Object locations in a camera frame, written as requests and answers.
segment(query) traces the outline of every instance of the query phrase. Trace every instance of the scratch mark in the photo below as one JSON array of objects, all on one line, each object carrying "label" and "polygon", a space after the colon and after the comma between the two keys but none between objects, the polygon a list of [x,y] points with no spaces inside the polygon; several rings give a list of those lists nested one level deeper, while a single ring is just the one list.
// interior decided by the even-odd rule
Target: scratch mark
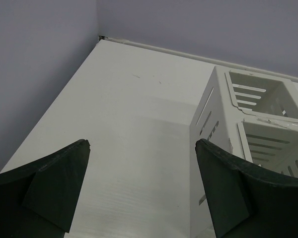
[{"label": "scratch mark", "polygon": [[138,75],[132,74],[132,76],[136,77],[136,78],[140,78]]}]

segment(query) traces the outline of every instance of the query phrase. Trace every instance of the table surface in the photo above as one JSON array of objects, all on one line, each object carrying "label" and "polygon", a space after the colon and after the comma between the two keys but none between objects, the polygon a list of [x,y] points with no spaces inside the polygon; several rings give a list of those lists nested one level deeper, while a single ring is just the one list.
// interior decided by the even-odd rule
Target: table surface
[{"label": "table surface", "polygon": [[2,172],[88,139],[65,237],[187,238],[189,125],[213,67],[101,41]]}]

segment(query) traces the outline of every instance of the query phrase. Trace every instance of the white tabletop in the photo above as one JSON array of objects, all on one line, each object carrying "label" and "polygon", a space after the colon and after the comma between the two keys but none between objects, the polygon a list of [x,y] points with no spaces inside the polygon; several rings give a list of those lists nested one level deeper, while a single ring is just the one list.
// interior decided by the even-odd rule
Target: white tabletop
[{"label": "white tabletop", "polygon": [[189,125],[213,67],[101,41],[2,172],[88,139],[66,237],[187,238]]}]

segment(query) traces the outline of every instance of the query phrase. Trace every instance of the white rack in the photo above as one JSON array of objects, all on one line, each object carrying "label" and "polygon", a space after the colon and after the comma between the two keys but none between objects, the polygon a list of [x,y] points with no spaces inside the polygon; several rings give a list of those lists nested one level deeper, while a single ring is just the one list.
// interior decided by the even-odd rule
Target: white rack
[{"label": "white rack", "polygon": [[298,178],[298,92],[288,79],[216,66],[190,125],[191,237],[212,220],[195,154],[208,139],[272,171]]}]

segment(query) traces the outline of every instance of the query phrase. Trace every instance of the wall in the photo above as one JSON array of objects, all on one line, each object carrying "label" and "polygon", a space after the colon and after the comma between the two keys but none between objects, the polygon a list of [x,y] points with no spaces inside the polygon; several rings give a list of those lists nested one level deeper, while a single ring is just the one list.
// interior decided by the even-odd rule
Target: wall
[{"label": "wall", "polygon": [[298,77],[298,0],[99,0],[100,35]]},{"label": "wall", "polygon": [[97,35],[96,0],[0,0],[0,170]]}]

